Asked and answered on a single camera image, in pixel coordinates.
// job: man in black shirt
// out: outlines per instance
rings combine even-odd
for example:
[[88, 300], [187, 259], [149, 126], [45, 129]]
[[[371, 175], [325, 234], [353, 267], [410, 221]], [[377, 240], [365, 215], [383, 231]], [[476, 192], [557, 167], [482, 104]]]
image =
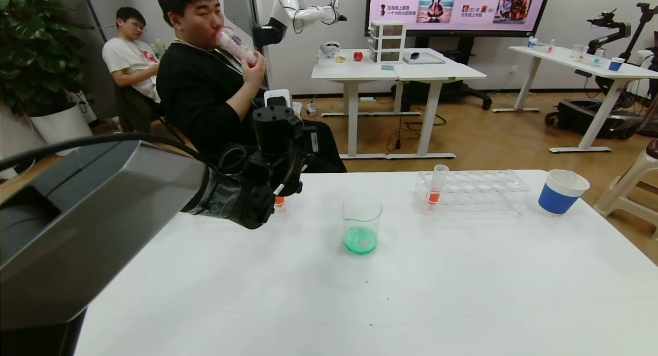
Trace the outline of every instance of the man in black shirt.
[[[219, 156], [225, 145], [254, 146], [250, 112], [258, 108], [266, 61], [249, 67], [217, 46], [216, 33], [224, 26], [218, 0], [158, 0], [164, 20], [176, 33], [160, 61], [157, 89], [162, 107], [200, 153]], [[308, 172], [346, 172], [329, 127], [305, 121], [318, 131], [320, 154]]]

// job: cartoon image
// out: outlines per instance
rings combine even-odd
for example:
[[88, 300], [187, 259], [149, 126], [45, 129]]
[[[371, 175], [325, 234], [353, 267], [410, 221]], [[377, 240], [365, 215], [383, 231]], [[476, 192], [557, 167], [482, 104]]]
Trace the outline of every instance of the cartoon image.
[[418, 5], [417, 23], [448, 23], [452, 16], [454, 0], [421, 0]]
[[500, 0], [494, 23], [526, 23], [533, 0]]

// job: orange liquid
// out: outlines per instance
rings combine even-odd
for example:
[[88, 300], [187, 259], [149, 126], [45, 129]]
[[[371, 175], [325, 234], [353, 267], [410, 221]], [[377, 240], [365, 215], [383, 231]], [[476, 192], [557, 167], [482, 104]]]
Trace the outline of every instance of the orange liquid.
[[441, 193], [440, 192], [431, 192], [430, 193], [430, 204], [438, 203], [439, 198], [441, 198]]

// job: black shirt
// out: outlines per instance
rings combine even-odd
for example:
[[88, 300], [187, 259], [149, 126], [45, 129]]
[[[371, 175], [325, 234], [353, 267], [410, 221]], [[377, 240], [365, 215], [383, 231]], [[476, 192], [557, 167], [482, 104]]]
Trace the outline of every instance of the black shirt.
[[220, 155], [229, 143], [257, 144], [249, 115], [241, 121], [226, 103], [243, 84], [242, 75], [222, 54], [181, 43], [167, 49], [157, 77], [167, 120], [208, 156]]

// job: display monitor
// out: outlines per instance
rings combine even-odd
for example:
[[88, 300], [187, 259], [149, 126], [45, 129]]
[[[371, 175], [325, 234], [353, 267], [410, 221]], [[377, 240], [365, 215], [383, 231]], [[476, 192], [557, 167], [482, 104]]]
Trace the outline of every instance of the display monitor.
[[370, 21], [407, 23], [409, 35], [534, 35], [547, 0], [368, 0]]

